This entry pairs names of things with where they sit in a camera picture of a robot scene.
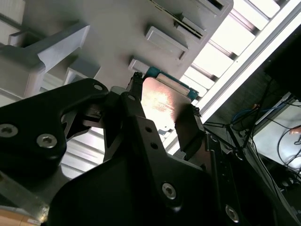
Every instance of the metal plate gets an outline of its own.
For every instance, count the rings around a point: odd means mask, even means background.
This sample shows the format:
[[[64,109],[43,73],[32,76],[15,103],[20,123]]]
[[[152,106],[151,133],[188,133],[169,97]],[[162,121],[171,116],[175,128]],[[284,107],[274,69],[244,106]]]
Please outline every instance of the metal plate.
[[[177,116],[191,100],[154,78],[146,78],[141,103],[145,116],[155,122],[157,129],[166,131],[174,128]]]

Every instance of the blue cable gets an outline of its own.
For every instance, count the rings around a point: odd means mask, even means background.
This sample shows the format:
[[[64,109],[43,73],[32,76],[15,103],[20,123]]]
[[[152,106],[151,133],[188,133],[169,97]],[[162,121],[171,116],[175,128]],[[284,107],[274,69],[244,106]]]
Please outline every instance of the blue cable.
[[[274,110],[274,109],[280,108],[280,107],[282,107],[284,104],[285,104],[285,103],[282,102],[282,103],[281,103],[279,106],[277,106],[277,107],[272,107],[272,108],[268,108],[268,109],[263,109],[263,110],[261,110],[260,112],[268,112],[269,110]],[[234,121],[237,119],[237,117],[239,117],[241,114],[247,113],[247,112],[251,112],[251,111],[253,111],[253,109],[245,109],[245,110],[242,110],[242,111],[236,113],[236,114],[233,116],[231,123],[234,122]]]

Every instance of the black metal bracket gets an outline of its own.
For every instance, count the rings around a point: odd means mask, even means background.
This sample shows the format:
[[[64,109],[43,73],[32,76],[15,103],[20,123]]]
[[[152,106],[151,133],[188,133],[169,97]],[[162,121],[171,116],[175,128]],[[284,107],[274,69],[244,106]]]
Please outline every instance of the black metal bracket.
[[[85,79],[0,108],[1,129],[8,130],[0,137],[0,169],[32,177],[56,171],[66,151],[66,137],[89,128],[77,116],[88,104],[101,104],[107,94],[100,82]]]

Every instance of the bolt head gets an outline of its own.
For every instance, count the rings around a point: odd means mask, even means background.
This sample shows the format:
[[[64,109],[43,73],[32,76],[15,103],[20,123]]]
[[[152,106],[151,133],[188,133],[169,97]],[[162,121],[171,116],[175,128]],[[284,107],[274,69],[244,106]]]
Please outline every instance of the bolt head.
[[[229,205],[226,205],[226,214],[228,215],[228,217],[234,222],[234,223],[238,223],[239,222],[239,217],[238,214],[236,213],[236,211],[230,207]]]
[[[168,199],[173,200],[173,199],[176,198],[175,188],[171,184],[164,183],[163,186],[162,186],[162,191]]]
[[[37,138],[37,144],[43,148],[53,148],[57,144],[57,139],[52,134],[41,134]]]
[[[13,137],[18,133],[18,128],[12,124],[0,125],[0,137]]]

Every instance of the screw hole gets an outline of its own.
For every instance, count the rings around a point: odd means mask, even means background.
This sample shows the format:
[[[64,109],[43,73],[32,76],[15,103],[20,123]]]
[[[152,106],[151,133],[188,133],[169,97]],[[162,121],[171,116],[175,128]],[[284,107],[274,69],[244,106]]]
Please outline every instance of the screw hole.
[[[150,146],[151,146],[153,149],[158,149],[158,145],[155,144],[155,143],[151,143]]]
[[[47,144],[51,144],[52,139],[51,139],[50,137],[44,137],[44,138],[43,138],[43,142],[44,142],[44,143],[47,143]]]
[[[128,95],[128,98],[130,98],[131,100],[135,100],[135,97],[133,97],[132,95]]]
[[[100,85],[94,85],[95,89],[102,90],[103,88]]]
[[[151,128],[149,128],[149,127],[145,127],[145,130],[148,131],[149,133],[152,132]]]
[[[4,127],[1,130],[2,133],[12,133],[13,130],[10,127]]]

